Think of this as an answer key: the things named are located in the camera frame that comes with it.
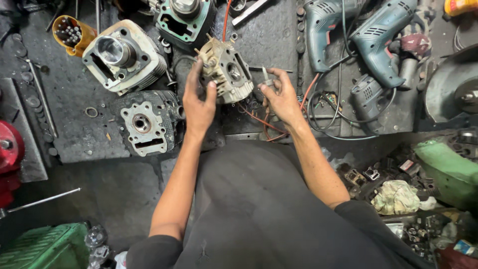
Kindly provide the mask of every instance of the person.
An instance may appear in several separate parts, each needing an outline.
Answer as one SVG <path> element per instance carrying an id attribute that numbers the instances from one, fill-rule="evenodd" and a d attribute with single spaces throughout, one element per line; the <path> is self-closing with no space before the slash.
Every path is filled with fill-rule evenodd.
<path id="1" fill-rule="evenodd" d="M 149 237 L 128 251 L 128 269 L 434 268 L 370 205 L 350 200 L 285 71 L 267 70 L 278 77 L 277 94 L 259 87 L 296 153 L 290 146 L 245 140 L 200 156 L 216 109 L 214 82 L 205 101 L 196 95 L 202 64 L 201 59 L 193 64 L 187 77 L 186 133 L 176 165 L 152 215 Z M 192 204 L 194 223 L 186 233 Z"/>

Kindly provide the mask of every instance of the yellow container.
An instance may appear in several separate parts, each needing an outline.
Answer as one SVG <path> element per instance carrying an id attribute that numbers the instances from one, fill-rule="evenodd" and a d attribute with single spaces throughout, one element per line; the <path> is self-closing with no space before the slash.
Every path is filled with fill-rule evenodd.
<path id="1" fill-rule="evenodd" d="M 478 10 L 478 0 L 446 0 L 445 12 L 450 16 Z"/>
<path id="2" fill-rule="evenodd" d="M 80 42 L 78 42 L 78 44 L 75 45 L 75 47 L 70 47 L 68 45 L 63 44 L 62 39 L 60 39 L 55 34 L 55 32 L 59 30 L 58 25 L 62 24 L 62 19 L 64 19 L 65 17 L 69 18 L 72 21 L 73 26 L 77 26 L 81 29 L 81 39 L 80 39 Z M 88 47 L 91 41 L 93 41 L 93 39 L 95 39 L 97 36 L 96 29 L 91 28 L 89 25 L 82 23 L 78 21 L 77 19 L 70 17 L 68 15 L 61 15 L 58 18 L 56 18 L 55 22 L 53 23 L 52 30 L 53 30 L 52 31 L 53 37 L 60 45 L 66 48 L 66 52 L 71 56 L 77 56 L 77 57 L 81 57 L 83 55 L 83 52 L 85 51 L 85 49 Z"/>

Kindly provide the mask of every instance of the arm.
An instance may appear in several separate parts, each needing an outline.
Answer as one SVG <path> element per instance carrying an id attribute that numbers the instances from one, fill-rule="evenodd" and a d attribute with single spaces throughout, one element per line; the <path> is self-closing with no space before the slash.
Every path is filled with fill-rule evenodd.
<path id="1" fill-rule="evenodd" d="M 276 68 L 270 68 L 267 71 L 279 77 L 279 81 L 274 81 L 279 90 L 276 94 L 266 85 L 259 84 L 259 87 L 267 98 L 265 103 L 272 106 L 292 136 L 307 187 L 332 209 L 349 201 L 350 197 L 344 183 L 329 165 L 302 115 L 287 73 Z"/>
<path id="2" fill-rule="evenodd" d="M 149 236 L 170 235 L 183 240 L 196 186 L 201 144 L 216 111 L 217 93 L 214 82 L 210 82 L 207 86 L 206 101 L 200 101 L 196 94 L 197 79 L 202 65 L 203 62 L 199 59 L 187 76 L 183 96 L 186 134 L 171 177 L 152 215 Z"/>

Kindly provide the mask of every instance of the red machine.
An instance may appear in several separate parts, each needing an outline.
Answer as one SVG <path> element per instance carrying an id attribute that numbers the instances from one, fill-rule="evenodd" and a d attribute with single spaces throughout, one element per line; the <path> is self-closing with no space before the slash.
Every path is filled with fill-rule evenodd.
<path id="1" fill-rule="evenodd" d="M 20 187 L 18 170 L 24 154 L 25 144 L 20 133 L 0 120 L 0 208 L 13 201 L 11 192 Z"/>

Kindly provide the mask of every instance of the black t-shirt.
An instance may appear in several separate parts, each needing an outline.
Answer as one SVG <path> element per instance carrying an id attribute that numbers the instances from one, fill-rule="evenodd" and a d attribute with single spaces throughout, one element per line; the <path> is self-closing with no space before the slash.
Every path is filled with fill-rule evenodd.
<path id="1" fill-rule="evenodd" d="M 131 247 L 128 269 L 434 268 L 365 202 L 335 210 L 304 183 L 289 147 L 236 141 L 201 155 L 194 223 Z"/>

